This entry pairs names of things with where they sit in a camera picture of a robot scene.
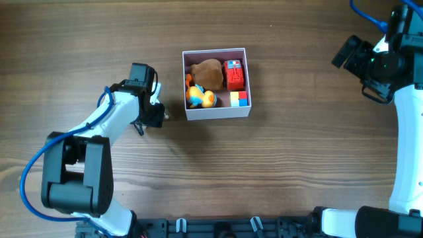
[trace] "blue block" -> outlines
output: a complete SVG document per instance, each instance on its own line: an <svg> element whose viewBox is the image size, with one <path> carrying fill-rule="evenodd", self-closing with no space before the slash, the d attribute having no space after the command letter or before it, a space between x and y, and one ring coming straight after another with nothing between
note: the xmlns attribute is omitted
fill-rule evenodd
<svg viewBox="0 0 423 238"><path fill-rule="evenodd" d="M239 106L248 106L249 103L246 99L239 99Z"/></svg>

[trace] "yellow toy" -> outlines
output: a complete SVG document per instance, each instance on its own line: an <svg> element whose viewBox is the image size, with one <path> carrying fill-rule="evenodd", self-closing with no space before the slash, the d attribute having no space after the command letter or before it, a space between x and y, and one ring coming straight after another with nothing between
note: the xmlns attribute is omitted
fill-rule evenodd
<svg viewBox="0 0 423 238"><path fill-rule="evenodd" d="M204 108L214 107L217 103L216 95L211 91L205 93L203 87L195 85L186 90L186 100L191 104L190 108L195 108L201 104Z"/></svg>

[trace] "red component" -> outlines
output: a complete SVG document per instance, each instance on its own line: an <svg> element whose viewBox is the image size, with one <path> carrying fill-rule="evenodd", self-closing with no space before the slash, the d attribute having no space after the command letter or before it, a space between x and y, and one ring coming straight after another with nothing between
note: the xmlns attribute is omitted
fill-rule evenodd
<svg viewBox="0 0 423 238"><path fill-rule="evenodd" d="M239 99L247 99L247 92L246 91L239 92Z"/></svg>
<svg viewBox="0 0 423 238"><path fill-rule="evenodd" d="M244 73L239 60L225 61L226 87L229 90L244 88Z"/></svg>

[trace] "brown plush toy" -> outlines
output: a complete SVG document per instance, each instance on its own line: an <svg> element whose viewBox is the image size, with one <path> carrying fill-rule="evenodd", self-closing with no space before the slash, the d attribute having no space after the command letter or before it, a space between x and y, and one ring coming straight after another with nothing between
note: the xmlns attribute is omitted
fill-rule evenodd
<svg viewBox="0 0 423 238"><path fill-rule="evenodd" d="M198 65L191 65L191 75L195 84L207 90L223 89L222 66L217 59L207 59Z"/></svg>

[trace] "white box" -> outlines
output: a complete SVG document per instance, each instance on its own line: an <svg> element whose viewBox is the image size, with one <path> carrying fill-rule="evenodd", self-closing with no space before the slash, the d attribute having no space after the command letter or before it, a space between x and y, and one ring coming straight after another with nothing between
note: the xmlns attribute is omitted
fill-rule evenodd
<svg viewBox="0 0 423 238"><path fill-rule="evenodd" d="M185 99L185 75L190 73L190 66L199 64L204 60L217 59L223 65L227 60L240 60L243 64L245 91L247 92L248 106L231 107L230 91L213 91L218 97L216 107L214 108L195 108L190 109ZM182 85L184 89L185 113L188 120L204 120L218 118L236 118L246 117L251 110L251 93L249 69L247 65L247 55L245 48L233 48L222 50L194 50L182 53Z"/></svg>

